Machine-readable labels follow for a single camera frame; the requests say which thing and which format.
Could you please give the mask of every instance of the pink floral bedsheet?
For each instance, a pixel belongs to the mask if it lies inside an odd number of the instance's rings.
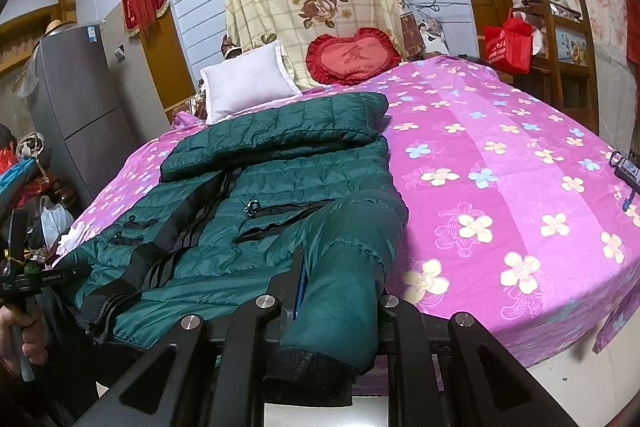
[[[492,70],[450,57],[300,100],[352,90],[390,103],[390,169],[410,210],[390,292],[433,315],[473,313],[527,366],[607,315],[594,350],[615,336],[640,303],[640,214],[634,204],[622,211],[629,190],[602,140]],[[172,130],[134,153],[68,246],[151,190],[165,156],[203,127]]]

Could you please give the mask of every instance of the handle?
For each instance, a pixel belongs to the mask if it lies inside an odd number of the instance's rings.
[[[15,306],[23,313],[28,313],[28,310],[33,308],[32,297],[25,299],[24,301],[15,302]],[[27,356],[22,352],[22,328],[17,324],[14,324],[11,329],[11,334],[14,340],[14,353],[20,363],[20,374],[25,382],[32,382],[36,379],[33,374],[33,367]]]
[[[31,367],[31,362],[29,362],[29,359],[22,352],[22,328],[18,325],[13,325],[11,334],[14,338],[15,356],[20,362],[20,374],[22,375],[22,379],[25,382],[32,382],[35,380],[33,367]]]

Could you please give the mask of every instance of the zipper pull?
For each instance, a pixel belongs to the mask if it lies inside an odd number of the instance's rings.
[[[260,202],[258,200],[249,201],[249,204],[244,208],[249,217],[254,217],[258,210],[260,210]]]

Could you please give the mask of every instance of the jacket sleeve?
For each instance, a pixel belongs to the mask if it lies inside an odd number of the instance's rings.
[[[369,367],[378,349],[378,299],[407,220],[392,187],[356,192],[309,220],[302,230],[308,284],[270,378],[326,390],[341,373]]]

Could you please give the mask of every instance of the human hand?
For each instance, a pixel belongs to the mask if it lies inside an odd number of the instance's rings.
[[[14,341],[12,339],[12,326],[22,328],[22,352],[34,365],[44,365],[47,362],[47,340],[45,338],[45,325],[42,320],[40,308],[33,307],[31,314],[21,312],[15,306],[3,306],[0,308],[0,359],[14,374],[20,375],[20,362],[15,355]]]

